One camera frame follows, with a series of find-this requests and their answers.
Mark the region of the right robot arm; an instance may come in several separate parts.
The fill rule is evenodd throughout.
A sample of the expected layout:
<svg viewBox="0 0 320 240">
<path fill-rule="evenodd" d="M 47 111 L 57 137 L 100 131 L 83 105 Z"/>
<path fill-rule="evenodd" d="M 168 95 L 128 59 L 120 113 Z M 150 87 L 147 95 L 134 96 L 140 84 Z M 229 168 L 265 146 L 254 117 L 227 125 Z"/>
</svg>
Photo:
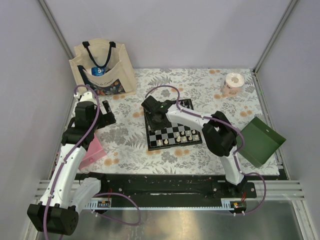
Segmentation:
<svg viewBox="0 0 320 240">
<path fill-rule="evenodd" d="M 153 132 L 168 128 L 172 124 L 184 125 L 200 132 L 208 150 L 220 158 L 225 179 L 229 183 L 228 194 L 239 198 L 245 193 L 245 177 L 237 157 L 237 136 L 240 132 L 231 125 L 224 113 L 216 111 L 211 116 L 203 115 L 181 106 L 178 101 L 160 102 L 152 96 L 148 96 L 141 106 Z"/>
</svg>

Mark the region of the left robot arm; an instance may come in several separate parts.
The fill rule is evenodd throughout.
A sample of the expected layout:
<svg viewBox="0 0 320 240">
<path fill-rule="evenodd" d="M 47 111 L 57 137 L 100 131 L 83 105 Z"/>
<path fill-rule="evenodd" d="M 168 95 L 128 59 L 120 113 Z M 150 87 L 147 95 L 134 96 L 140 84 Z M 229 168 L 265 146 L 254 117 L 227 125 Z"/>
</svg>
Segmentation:
<svg viewBox="0 0 320 240">
<path fill-rule="evenodd" d="M 79 215 L 95 195 L 107 195 L 109 186 L 101 178 L 87 177 L 71 191 L 78 168 L 85 158 L 95 131 L 116 122 L 108 101 L 102 102 L 106 113 L 91 101 L 80 101 L 75 116 L 62 135 L 58 163 L 50 183 L 38 204 L 30 204 L 27 215 L 39 232 L 70 236 L 75 231 Z"/>
</svg>

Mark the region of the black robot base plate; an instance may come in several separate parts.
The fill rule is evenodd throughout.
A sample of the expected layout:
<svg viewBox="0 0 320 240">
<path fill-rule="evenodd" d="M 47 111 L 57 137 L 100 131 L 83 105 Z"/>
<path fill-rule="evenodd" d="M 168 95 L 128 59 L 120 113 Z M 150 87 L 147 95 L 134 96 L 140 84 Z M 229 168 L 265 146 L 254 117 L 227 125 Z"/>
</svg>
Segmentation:
<svg viewBox="0 0 320 240">
<path fill-rule="evenodd" d="M 165 174 L 106 174 L 78 173 L 75 180 L 86 178 L 101 181 L 101 193 L 108 193 L 111 207 L 125 208 L 132 204 L 139 208 L 209 208 L 222 207 L 222 199 L 255 199 L 254 183 L 247 182 L 241 190 L 227 183 L 222 176 L 165 175 Z"/>
</svg>

